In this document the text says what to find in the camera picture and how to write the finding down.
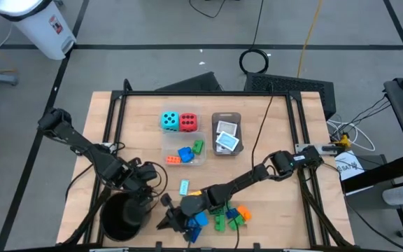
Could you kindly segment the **red foam die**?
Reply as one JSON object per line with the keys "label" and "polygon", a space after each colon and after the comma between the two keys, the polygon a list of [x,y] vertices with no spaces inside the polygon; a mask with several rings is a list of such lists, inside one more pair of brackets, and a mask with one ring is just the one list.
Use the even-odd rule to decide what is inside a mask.
{"label": "red foam die", "polygon": [[180,132],[195,132],[198,129],[197,115],[193,113],[182,113],[179,116]]}

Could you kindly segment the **white printed paper sign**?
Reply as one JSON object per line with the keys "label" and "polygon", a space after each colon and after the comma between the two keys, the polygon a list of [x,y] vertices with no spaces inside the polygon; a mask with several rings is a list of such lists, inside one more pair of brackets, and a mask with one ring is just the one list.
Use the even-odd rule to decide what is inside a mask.
{"label": "white printed paper sign", "polygon": [[365,172],[354,152],[351,150],[347,152],[342,152],[334,159],[337,165],[337,169],[340,172],[342,181]]}

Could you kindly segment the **yellow plug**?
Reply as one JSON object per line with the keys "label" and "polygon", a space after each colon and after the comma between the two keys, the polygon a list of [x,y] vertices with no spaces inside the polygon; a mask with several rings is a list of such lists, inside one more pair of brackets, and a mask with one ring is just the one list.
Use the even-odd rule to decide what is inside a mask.
{"label": "yellow plug", "polygon": [[349,139],[349,136],[345,133],[341,135],[341,139],[337,142],[338,146],[342,146],[345,149],[350,149],[351,148],[351,140]]}

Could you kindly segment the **black bucket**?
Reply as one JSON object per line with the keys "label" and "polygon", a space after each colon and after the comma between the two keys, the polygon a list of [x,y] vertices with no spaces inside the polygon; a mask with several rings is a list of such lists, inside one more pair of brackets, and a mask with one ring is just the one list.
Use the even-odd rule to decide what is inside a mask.
{"label": "black bucket", "polygon": [[148,206],[128,205],[127,193],[116,193],[101,208],[100,224],[104,234],[116,242],[133,239],[144,226]]}

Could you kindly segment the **black perforated computer case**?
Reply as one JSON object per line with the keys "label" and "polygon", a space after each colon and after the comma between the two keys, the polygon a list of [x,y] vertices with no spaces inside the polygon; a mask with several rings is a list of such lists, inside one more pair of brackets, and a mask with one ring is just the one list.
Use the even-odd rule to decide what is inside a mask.
{"label": "black perforated computer case", "polygon": [[317,92],[320,95],[325,119],[329,120],[337,112],[334,84],[332,82],[275,76],[263,73],[248,73],[244,90],[270,92]]}

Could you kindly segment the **blue rounded toy block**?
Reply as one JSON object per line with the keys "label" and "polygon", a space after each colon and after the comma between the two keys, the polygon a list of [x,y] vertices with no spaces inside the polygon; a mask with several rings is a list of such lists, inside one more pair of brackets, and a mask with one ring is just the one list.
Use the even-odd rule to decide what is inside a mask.
{"label": "blue rounded toy block", "polygon": [[194,221],[196,223],[196,226],[204,227],[208,225],[208,218],[203,211],[195,215]]}

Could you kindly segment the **clear plastic bin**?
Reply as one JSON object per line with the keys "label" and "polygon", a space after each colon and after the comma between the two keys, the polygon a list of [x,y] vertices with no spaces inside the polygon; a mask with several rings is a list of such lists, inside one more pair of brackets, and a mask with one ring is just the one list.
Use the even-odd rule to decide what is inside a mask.
{"label": "clear plastic bin", "polygon": [[197,129],[197,131],[199,130],[199,124],[200,124],[200,122],[201,122],[201,116],[200,116],[199,108],[198,108],[197,106],[195,106],[195,105],[189,105],[189,104],[165,104],[165,105],[162,107],[162,112],[161,112],[161,114],[160,114],[160,116],[159,116],[159,119],[160,119],[160,128],[161,128],[161,116],[162,116],[162,113],[165,112],[165,111],[176,111],[176,112],[178,112],[179,116],[180,116],[180,114],[182,114],[182,113],[193,113],[193,114],[196,114],[196,115],[197,115],[197,122],[198,122],[198,129]]}
{"label": "clear plastic bin", "polygon": [[[167,164],[165,161],[166,156],[179,156],[178,149],[183,147],[193,147],[195,140],[201,139],[204,141],[204,146],[199,155],[195,155],[195,158],[189,163],[180,164]],[[162,159],[166,165],[183,165],[183,166],[197,166],[205,163],[207,159],[206,154],[206,137],[202,132],[191,133],[165,133],[162,137]]]}

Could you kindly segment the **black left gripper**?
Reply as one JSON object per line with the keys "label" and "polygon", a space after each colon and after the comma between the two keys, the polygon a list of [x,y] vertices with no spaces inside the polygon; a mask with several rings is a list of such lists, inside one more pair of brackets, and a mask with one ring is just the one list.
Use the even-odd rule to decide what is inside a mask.
{"label": "black left gripper", "polygon": [[127,177],[124,180],[124,190],[128,205],[138,205],[138,194],[141,194],[141,206],[146,207],[153,201],[155,192],[148,182],[157,178],[157,171],[152,162],[141,163],[136,157],[127,163]]}

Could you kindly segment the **black slanted panel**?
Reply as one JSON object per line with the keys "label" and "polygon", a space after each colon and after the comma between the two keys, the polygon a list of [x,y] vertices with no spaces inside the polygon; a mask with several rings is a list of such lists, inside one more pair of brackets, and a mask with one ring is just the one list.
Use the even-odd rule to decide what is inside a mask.
{"label": "black slanted panel", "polygon": [[175,91],[175,92],[218,91],[218,90],[223,91],[223,88],[217,81],[217,78],[215,77],[212,71],[157,89],[157,91]]}

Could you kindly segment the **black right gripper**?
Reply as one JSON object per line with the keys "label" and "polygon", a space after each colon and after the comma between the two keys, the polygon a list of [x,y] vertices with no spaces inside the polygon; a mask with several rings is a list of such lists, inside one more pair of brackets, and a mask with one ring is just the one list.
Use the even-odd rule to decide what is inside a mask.
{"label": "black right gripper", "polygon": [[156,226],[158,230],[172,229],[174,232],[185,232],[188,229],[189,217],[186,216],[181,207],[174,208],[172,198],[166,192],[160,198],[161,204],[167,208],[167,213],[174,216],[165,216]]}

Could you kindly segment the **smoky grey plastic bin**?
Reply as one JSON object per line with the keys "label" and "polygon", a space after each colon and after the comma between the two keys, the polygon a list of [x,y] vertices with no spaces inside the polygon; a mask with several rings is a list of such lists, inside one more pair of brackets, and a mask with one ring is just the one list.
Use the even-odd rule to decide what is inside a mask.
{"label": "smoky grey plastic bin", "polygon": [[[236,138],[240,140],[239,144],[235,148],[234,151],[230,151],[228,154],[224,153],[218,153],[216,151],[216,142],[215,140],[219,135],[216,134],[216,128],[218,121],[227,121],[230,123],[236,123],[238,125],[237,132],[236,132]],[[212,124],[212,142],[213,142],[213,153],[217,156],[237,156],[242,150],[243,150],[243,143],[241,139],[241,114],[237,112],[219,112],[219,113],[214,113],[211,116],[211,124]]]}

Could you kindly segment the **orange toy block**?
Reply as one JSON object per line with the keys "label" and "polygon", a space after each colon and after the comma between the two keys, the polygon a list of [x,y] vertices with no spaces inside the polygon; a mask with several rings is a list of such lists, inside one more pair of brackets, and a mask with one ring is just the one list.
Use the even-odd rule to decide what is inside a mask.
{"label": "orange toy block", "polygon": [[245,221],[249,221],[252,218],[251,212],[246,206],[240,205],[236,209]]}

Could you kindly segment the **long blue toy block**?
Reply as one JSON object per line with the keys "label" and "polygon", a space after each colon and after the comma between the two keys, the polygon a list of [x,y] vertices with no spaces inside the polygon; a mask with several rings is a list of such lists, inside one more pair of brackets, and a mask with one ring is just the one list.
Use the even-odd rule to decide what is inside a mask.
{"label": "long blue toy block", "polygon": [[190,243],[195,243],[201,231],[202,231],[201,227],[194,227],[189,229],[187,233],[188,241]]}

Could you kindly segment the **white pedal trash can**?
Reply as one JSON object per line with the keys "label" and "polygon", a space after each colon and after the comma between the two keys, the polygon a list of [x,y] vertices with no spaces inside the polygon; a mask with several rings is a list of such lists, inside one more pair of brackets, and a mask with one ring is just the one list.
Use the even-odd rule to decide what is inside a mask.
{"label": "white pedal trash can", "polygon": [[0,0],[0,16],[15,25],[46,57],[62,60],[76,37],[62,16],[62,0]]}

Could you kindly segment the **teal foam die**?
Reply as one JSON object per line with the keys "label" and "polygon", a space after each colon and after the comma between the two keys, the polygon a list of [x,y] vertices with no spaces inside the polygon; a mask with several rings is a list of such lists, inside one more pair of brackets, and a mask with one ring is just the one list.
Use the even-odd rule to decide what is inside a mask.
{"label": "teal foam die", "polygon": [[167,132],[179,131],[179,114],[176,111],[165,111],[161,116],[161,128]]}

